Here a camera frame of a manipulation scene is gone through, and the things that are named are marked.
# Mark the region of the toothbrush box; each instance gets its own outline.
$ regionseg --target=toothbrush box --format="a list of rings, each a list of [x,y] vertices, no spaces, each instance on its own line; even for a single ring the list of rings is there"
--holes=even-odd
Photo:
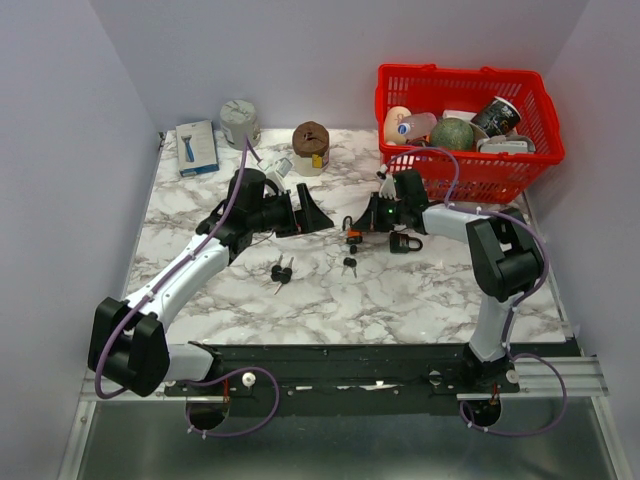
[[[188,155],[188,141],[193,153],[193,161]],[[183,177],[191,177],[200,173],[217,172],[220,170],[216,145],[213,139],[211,122],[185,123],[176,127],[176,141],[178,144],[178,170]]]

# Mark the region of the key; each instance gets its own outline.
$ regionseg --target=key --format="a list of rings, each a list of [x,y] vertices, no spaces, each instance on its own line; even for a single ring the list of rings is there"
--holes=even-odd
[[[347,257],[344,259],[342,264],[344,265],[344,268],[342,269],[343,275],[344,275],[344,272],[347,271],[347,268],[351,268],[353,270],[353,276],[355,278],[358,278],[358,274],[356,273],[356,265],[358,265],[358,262],[356,261],[355,258]]]
[[[291,275],[293,274],[293,270],[291,270],[292,265],[293,265],[293,257],[291,257],[291,260],[289,260],[289,264],[282,269],[282,272],[280,272],[281,283],[286,284],[291,281]]]
[[[278,288],[276,288],[274,295],[278,294],[278,292],[280,291],[283,285],[286,285],[291,281],[291,275],[293,274],[293,270],[291,269],[292,265],[293,265],[293,257],[291,257],[291,260],[289,260],[289,264],[286,267],[284,267],[280,272],[280,274],[278,275],[278,281],[280,282],[280,285],[278,285]]]
[[[274,282],[279,282],[280,281],[280,273],[282,273],[282,266],[280,265],[282,263],[282,258],[284,257],[283,254],[280,254],[280,258],[278,259],[278,263],[276,263],[273,267],[271,267],[271,280]]]

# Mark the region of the gray floor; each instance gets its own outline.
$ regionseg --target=gray floor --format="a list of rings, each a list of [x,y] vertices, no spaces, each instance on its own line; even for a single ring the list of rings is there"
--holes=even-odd
[[[500,426],[548,422],[551,400],[511,401]],[[232,430],[250,419],[231,419]],[[613,479],[588,399],[572,400],[553,432],[503,439],[469,431],[457,417],[427,415],[276,418],[243,438],[186,434],[179,403],[102,403],[80,478],[101,479]]]

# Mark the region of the red plastic basket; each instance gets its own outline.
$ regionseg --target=red plastic basket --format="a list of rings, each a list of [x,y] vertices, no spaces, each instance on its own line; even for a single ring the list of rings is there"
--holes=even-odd
[[[452,152],[460,162],[460,181],[452,199],[481,203],[508,203],[517,197],[547,167],[557,165],[565,152],[558,117],[544,83],[536,72],[443,69],[435,65],[382,65],[378,70],[376,118],[382,162],[415,147],[386,145],[384,119],[391,107],[402,105],[412,114],[445,109],[477,112],[494,96],[511,102],[522,120],[518,133],[533,140],[536,153],[488,154]],[[445,155],[404,156],[390,171],[414,168],[420,172],[430,199],[444,198],[454,175]]]

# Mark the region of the can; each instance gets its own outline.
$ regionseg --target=can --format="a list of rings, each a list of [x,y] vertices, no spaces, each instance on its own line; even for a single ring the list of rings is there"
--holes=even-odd
[[[230,147],[244,148],[245,138],[252,147],[260,142],[260,126],[256,107],[245,100],[232,100],[220,110],[220,128]]]
[[[316,122],[298,125],[291,139],[293,165],[303,177],[320,175],[329,165],[329,132]]]
[[[518,109],[502,97],[494,97],[491,103],[478,112],[471,124],[486,136],[506,135],[520,123]]]

